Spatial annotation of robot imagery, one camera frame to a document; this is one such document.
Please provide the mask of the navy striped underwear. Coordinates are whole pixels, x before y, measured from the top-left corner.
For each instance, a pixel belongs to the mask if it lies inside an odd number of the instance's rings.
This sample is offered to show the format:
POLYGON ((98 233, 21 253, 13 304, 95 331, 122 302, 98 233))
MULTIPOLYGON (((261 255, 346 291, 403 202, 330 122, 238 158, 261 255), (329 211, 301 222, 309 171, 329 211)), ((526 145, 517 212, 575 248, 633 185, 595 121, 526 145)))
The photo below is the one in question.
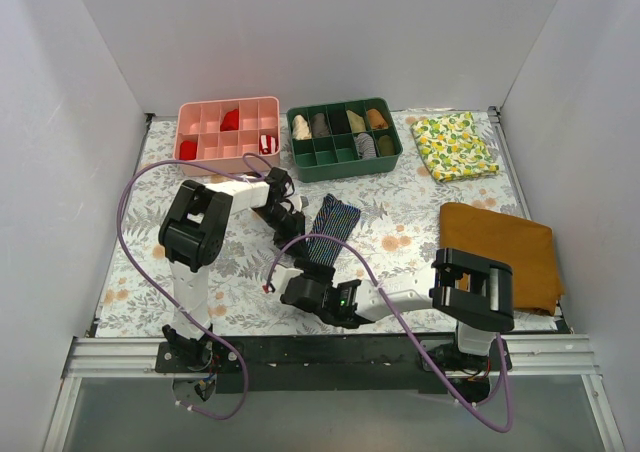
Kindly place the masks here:
POLYGON ((311 227, 316 237, 306 240, 307 255, 302 260, 333 267, 360 217, 358 208, 327 194, 311 227))

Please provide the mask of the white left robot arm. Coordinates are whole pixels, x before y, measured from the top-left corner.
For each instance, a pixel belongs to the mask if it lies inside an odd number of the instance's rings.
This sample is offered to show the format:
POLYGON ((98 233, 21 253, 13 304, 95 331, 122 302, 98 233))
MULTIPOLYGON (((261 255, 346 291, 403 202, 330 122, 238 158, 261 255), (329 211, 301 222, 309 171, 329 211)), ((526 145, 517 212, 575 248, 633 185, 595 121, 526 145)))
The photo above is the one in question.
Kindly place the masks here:
POLYGON ((206 342, 210 329, 208 280, 218 257, 231 215, 253 210, 274 231, 273 242, 283 248, 305 232, 302 202, 294 197, 289 174, 274 167, 261 180, 244 177, 206 186, 184 181, 160 227, 178 309, 162 329, 172 355, 188 370, 200 372, 213 362, 206 342))

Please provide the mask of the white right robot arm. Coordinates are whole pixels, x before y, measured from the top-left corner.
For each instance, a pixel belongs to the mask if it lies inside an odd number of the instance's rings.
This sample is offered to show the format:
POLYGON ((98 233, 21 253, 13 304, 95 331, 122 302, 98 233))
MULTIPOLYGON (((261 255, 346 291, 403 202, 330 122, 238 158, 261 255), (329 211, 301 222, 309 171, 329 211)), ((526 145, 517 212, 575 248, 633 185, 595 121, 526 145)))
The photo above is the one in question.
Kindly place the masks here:
POLYGON ((300 259, 292 268, 277 265, 267 289, 283 304, 344 329, 378 322, 393 310, 443 312, 456 320, 453 359, 469 370, 486 361, 496 334, 514 328, 513 269, 494 259, 444 248, 430 266, 378 286, 360 279, 334 284, 334 274, 300 259))

